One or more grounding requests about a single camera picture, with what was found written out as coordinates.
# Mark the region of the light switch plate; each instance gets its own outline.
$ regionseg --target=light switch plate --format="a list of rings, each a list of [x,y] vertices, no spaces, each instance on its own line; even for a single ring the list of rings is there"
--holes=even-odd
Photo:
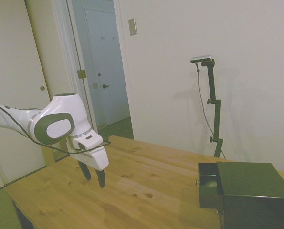
[[[129,30],[130,30],[130,36],[137,34],[137,27],[136,27],[136,19],[130,19],[129,20]]]

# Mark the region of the closet door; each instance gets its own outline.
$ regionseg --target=closet door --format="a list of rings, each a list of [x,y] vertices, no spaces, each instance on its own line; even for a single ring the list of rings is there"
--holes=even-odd
[[[0,104],[43,109],[49,102],[24,0],[0,0]],[[0,128],[0,176],[4,184],[43,166],[39,145]]]

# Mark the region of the door hinge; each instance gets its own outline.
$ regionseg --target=door hinge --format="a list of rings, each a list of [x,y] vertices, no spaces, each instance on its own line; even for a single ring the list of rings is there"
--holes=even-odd
[[[86,78],[85,70],[78,70],[78,78],[79,79],[84,79]]]

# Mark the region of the white wall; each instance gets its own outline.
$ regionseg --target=white wall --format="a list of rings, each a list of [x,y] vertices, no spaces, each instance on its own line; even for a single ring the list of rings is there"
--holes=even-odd
[[[196,66],[189,62],[212,54],[227,159],[273,163],[284,171],[284,0],[119,0],[115,5],[118,27],[124,28],[120,39],[137,140],[214,155]],[[134,36],[131,18],[137,23]],[[200,87],[213,126],[205,67]]]
[[[114,12],[113,3],[106,0],[72,0],[73,10],[75,14],[75,21],[77,25],[79,41],[82,47],[82,54],[84,57],[84,66],[88,79],[89,90],[92,98],[92,105],[98,127],[105,126],[105,118],[100,103],[99,91],[93,87],[93,83],[97,82],[94,64],[92,60],[91,50],[89,46],[89,38],[87,33],[87,26],[85,23],[85,12],[83,7],[93,10],[103,10]]]

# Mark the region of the white door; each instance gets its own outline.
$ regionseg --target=white door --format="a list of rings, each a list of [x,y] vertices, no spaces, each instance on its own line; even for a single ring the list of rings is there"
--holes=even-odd
[[[85,9],[91,53],[106,125],[130,116],[114,13]]]
[[[49,101],[24,0],[0,0],[0,104],[43,109]],[[39,145],[13,130],[0,128],[0,175],[4,184],[43,166]]]

